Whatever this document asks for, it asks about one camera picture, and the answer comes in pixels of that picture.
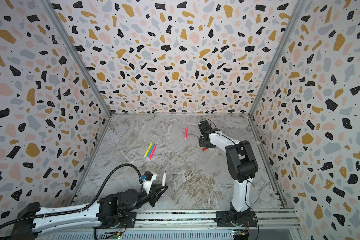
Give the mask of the bright pink highlighter pen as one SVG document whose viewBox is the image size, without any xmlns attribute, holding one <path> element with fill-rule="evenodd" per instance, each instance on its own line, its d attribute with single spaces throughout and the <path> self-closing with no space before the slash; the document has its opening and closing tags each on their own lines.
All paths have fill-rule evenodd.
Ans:
<svg viewBox="0 0 360 240">
<path fill-rule="evenodd" d="M 188 138 L 188 128 L 185 128 L 185 137 L 184 137 L 184 139 L 187 140 L 187 138 Z"/>
</svg>

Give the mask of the white pen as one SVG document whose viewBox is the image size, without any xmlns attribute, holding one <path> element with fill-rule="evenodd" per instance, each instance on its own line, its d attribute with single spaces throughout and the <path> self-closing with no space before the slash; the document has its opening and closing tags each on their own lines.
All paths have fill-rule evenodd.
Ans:
<svg viewBox="0 0 360 240">
<path fill-rule="evenodd" d="M 166 171 L 164 171 L 163 177 L 162 177 L 161 186 L 165 186 L 165 185 L 166 185 L 166 176 L 167 176 Z"/>
</svg>

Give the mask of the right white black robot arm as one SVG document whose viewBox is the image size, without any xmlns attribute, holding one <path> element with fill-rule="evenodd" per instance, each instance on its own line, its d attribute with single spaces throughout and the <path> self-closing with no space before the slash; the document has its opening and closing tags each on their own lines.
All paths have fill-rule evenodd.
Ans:
<svg viewBox="0 0 360 240">
<path fill-rule="evenodd" d="M 258 225 L 255 211 L 250 207 L 250 188 L 259 167 L 251 144 L 238 141 L 202 119 L 199 124 L 201 132 L 199 146 L 204 149 L 220 148 L 226 153 L 227 167 L 234 180 L 233 198 L 228 211 L 217 211 L 215 222 L 218 227 L 256 227 Z"/>
</svg>

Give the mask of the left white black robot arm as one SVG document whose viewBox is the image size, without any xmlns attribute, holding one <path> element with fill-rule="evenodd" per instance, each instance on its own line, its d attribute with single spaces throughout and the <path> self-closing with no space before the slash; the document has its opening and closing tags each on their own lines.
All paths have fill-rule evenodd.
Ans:
<svg viewBox="0 0 360 240">
<path fill-rule="evenodd" d="M 38 235 L 49 234 L 67 229 L 92 227 L 94 229 L 115 229 L 117 231 L 132 229 L 135 226 L 135 210 L 149 203 L 152 207 L 160 199 L 168 186 L 153 184 L 148 193 L 139 193 L 135 189 L 108 195 L 91 205 L 79 205 L 78 212 L 73 207 L 41 208 L 39 203 L 32 203 L 18 215 L 10 234 L 11 240 L 34 240 Z"/>
</svg>

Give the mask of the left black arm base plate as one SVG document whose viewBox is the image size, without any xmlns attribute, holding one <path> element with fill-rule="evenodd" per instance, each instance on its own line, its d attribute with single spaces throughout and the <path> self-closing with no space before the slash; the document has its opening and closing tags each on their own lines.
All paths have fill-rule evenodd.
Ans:
<svg viewBox="0 0 360 240">
<path fill-rule="evenodd" d="M 97 229 L 133 229 L 135 226 L 137 213 L 118 213 L 112 216 L 98 217 L 101 223 Z"/>
</svg>

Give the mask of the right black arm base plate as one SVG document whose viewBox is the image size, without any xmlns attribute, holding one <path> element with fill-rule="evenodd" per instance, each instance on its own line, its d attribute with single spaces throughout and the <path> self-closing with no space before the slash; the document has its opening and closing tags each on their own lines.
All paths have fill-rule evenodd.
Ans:
<svg viewBox="0 0 360 240">
<path fill-rule="evenodd" d="M 223 227 L 257 227 L 258 223 L 253 211 L 247 209 L 242 212 L 236 212 L 235 210 L 229 211 L 217 211 L 214 221 L 219 228 Z"/>
</svg>

